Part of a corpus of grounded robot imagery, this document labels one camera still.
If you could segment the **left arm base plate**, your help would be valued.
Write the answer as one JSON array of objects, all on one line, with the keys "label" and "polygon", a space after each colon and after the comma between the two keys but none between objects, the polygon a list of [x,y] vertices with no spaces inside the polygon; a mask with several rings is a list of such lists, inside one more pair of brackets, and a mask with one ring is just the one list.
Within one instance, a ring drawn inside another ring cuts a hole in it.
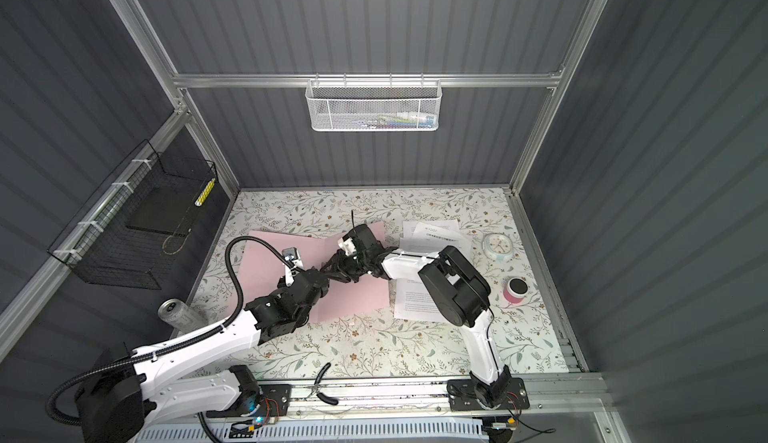
[{"label": "left arm base plate", "polygon": [[239,387],[234,403],[221,411],[207,411],[208,418],[268,418],[287,414],[292,387],[287,384],[266,386],[245,385]]}]

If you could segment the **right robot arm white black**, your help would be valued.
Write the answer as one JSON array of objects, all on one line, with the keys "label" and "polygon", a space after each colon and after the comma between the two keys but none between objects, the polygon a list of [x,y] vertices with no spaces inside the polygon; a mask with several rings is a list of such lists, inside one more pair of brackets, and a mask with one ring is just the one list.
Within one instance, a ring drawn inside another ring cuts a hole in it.
[{"label": "right robot arm white black", "polygon": [[505,401],[511,372],[491,336],[491,288],[458,248],[447,245],[439,251],[414,252],[385,247],[366,224],[344,234],[338,246],[321,267],[332,280],[357,283],[369,274],[421,282],[442,317],[460,330],[469,355],[475,399],[486,408]]}]

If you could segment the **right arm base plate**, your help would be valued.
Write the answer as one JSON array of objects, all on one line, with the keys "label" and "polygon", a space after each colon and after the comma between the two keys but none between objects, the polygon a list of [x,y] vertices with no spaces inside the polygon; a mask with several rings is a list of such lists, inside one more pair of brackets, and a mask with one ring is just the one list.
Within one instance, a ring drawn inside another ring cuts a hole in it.
[{"label": "right arm base plate", "polygon": [[521,378],[499,380],[487,385],[475,379],[452,379],[447,382],[449,406],[452,411],[527,410],[528,392]]}]

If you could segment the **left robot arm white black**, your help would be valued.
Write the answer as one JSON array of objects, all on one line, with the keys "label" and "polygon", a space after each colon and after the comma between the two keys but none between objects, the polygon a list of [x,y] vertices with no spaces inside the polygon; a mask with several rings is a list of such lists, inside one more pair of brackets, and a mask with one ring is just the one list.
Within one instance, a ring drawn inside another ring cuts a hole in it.
[{"label": "left robot arm white black", "polygon": [[94,373],[75,394],[87,442],[127,442],[142,429],[196,413],[251,417],[258,422],[278,407],[242,365],[209,377],[193,372],[225,356],[290,334],[309,320],[329,289],[316,269],[298,271],[289,286],[241,304],[236,315],[133,353],[114,353],[112,368]]}]

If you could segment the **printed white paper sheet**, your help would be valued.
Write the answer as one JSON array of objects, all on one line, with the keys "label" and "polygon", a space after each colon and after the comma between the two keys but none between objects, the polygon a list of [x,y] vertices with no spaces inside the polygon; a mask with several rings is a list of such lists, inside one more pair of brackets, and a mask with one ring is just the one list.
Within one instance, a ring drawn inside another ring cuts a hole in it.
[{"label": "printed white paper sheet", "polygon": [[403,320],[447,323],[421,282],[395,281],[394,317]]}]

